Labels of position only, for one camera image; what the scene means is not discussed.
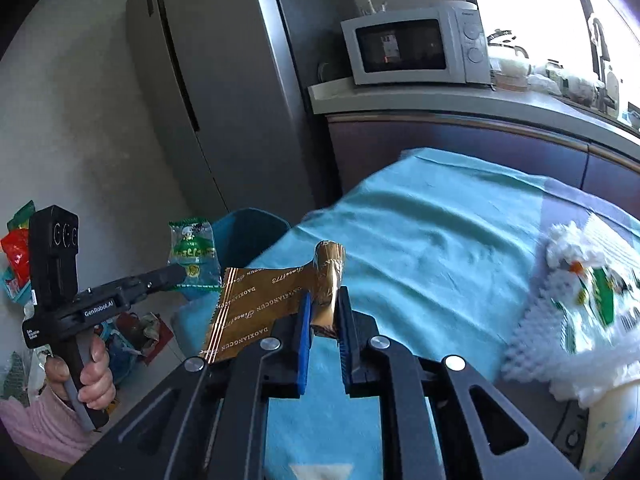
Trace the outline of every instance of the silver screw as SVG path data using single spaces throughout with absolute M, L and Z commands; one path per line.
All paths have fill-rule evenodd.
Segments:
M 280 340 L 274 337 L 265 337 L 260 341 L 260 348 L 263 350 L 277 350 L 280 348 Z
M 369 344 L 378 350 L 385 350 L 391 346 L 391 341 L 383 335 L 375 335 L 369 339 Z
M 199 372 L 204 368 L 204 360 L 199 357 L 189 357 L 184 362 L 184 368 L 188 372 Z
M 450 355 L 444 359 L 444 364 L 449 370 L 453 370 L 454 372 L 464 370 L 466 366 L 465 360 L 459 355 Z

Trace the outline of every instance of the microwave knob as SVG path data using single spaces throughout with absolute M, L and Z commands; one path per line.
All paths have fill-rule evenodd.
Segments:
M 480 36 L 480 32 L 482 28 L 479 27 L 476 23 L 467 23 L 463 29 L 465 36 L 470 40 L 477 40 Z
M 480 63 L 482 61 L 482 58 L 484 58 L 484 56 L 482 55 L 482 51 L 476 47 L 470 48 L 466 53 L 466 56 L 472 63 Z

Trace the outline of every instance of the microwave window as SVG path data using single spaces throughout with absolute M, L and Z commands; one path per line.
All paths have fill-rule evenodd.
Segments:
M 383 23 L 356 29 L 365 72 L 444 70 L 438 20 Z

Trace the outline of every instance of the countertop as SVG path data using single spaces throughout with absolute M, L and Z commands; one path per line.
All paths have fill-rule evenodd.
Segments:
M 420 110 L 529 124 L 596 142 L 640 162 L 640 138 L 551 95 L 462 85 L 357 86 L 353 78 L 309 87 L 316 115 Z

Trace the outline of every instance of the gold wrapper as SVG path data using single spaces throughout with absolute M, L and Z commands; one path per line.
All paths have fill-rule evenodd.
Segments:
M 256 338 L 267 337 L 276 319 L 296 313 L 306 290 L 312 293 L 311 325 L 318 335 L 335 337 L 344 259 L 342 245 L 323 241 L 301 267 L 227 269 L 200 356 L 209 363 L 235 357 Z

